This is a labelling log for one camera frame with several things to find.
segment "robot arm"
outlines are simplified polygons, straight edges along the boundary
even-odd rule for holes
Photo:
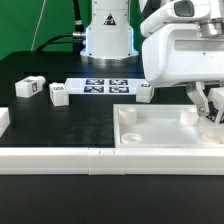
[[[223,88],[213,89],[208,99],[203,90],[205,84],[224,80],[224,0],[139,3],[145,18],[141,32],[147,38],[142,47],[146,80],[152,87],[187,86],[198,114],[220,123]]]

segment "green backdrop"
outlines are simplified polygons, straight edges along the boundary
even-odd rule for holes
[[[0,0],[0,59],[15,51],[31,50],[44,0]],[[91,22],[91,0],[79,0],[85,27]],[[135,48],[141,51],[143,37],[138,0],[132,0],[130,24],[135,30]],[[72,0],[46,0],[34,49],[48,39],[74,31]],[[46,50],[71,50],[71,46],[50,46]]]

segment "screw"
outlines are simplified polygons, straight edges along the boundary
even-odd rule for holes
[[[200,112],[200,113],[204,113],[204,112],[205,112],[205,108],[204,108],[204,107],[200,107],[200,108],[199,108],[199,112]]]

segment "black tabletop surface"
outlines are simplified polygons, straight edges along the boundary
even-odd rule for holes
[[[135,96],[70,97],[53,107],[48,85],[30,99],[14,83],[44,75],[47,84],[68,77],[143,78],[141,62],[119,68],[80,63],[70,53],[13,53],[0,62],[0,106],[11,124],[0,147],[114,147],[113,104]],[[185,104],[183,88],[156,90],[152,103]],[[223,224],[223,176],[0,176],[1,224]]]
[[[46,78],[44,90],[19,98],[15,82],[28,76]],[[70,95],[70,105],[54,107],[49,84],[67,78],[144,78],[141,60],[122,67],[82,63],[72,53],[17,52],[0,63],[0,106],[9,108],[11,124],[0,146],[114,147],[113,105],[135,104],[134,95]],[[157,90],[152,103],[189,103],[184,88]]]

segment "white cube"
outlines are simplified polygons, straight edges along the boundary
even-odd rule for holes
[[[154,89],[146,82],[140,84],[136,89],[136,101],[150,103],[154,94]]]
[[[68,92],[63,83],[52,83],[49,85],[49,89],[54,106],[69,105]]]
[[[0,137],[3,135],[9,124],[10,119],[8,108],[0,108]]]
[[[45,78],[42,76],[29,76],[15,84],[16,96],[29,98],[43,90]]]
[[[216,124],[224,124],[224,87],[211,88],[208,94],[208,100],[213,102],[215,111],[208,117]]]

